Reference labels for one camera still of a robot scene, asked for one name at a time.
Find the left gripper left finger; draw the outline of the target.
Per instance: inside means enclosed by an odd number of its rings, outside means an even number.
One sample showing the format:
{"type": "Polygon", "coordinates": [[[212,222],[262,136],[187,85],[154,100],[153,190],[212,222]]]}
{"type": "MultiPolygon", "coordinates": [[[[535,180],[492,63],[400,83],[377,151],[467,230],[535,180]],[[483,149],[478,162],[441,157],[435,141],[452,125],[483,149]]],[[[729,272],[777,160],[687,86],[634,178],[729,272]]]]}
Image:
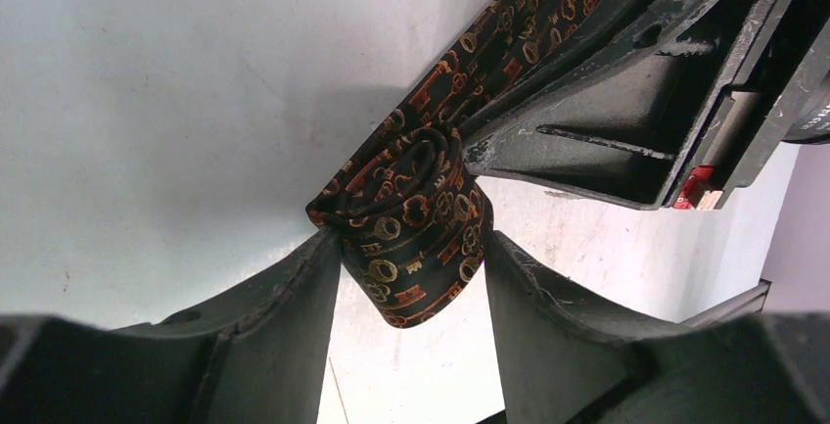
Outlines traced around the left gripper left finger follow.
{"type": "Polygon", "coordinates": [[[340,279],[338,236],[158,324],[1,319],[5,423],[312,423],[340,279]]]}

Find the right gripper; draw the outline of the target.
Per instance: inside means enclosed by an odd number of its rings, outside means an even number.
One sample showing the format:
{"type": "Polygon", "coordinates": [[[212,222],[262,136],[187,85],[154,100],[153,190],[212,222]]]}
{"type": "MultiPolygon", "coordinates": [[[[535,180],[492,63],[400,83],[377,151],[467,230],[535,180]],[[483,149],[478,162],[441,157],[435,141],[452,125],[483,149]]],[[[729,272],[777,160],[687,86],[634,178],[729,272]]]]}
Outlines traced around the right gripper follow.
{"type": "Polygon", "coordinates": [[[636,210],[722,208],[829,137],[829,0],[579,0],[583,22],[467,125],[475,175],[636,210]]]}

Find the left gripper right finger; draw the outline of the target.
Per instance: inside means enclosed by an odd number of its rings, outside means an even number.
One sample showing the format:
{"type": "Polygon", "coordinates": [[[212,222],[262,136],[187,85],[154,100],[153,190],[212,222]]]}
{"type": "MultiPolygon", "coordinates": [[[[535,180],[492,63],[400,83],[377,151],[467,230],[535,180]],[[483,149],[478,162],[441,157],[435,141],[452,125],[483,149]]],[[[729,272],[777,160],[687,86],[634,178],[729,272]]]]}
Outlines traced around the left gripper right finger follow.
{"type": "Polygon", "coordinates": [[[829,318],[753,313],[693,329],[612,302],[487,242],[508,423],[825,423],[829,318]]]}

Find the dark key-patterned tie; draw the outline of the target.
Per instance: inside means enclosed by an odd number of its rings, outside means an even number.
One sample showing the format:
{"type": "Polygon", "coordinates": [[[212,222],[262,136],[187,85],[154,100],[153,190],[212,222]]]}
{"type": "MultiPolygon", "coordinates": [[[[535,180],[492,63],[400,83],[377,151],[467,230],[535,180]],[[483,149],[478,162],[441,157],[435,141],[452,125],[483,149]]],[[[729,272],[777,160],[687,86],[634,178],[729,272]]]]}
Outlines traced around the dark key-patterned tie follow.
{"type": "Polygon", "coordinates": [[[492,206],[462,123],[566,44],[602,0],[493,0],[307,205],[384,320],[434,317],[484,261],[492,206]]]}

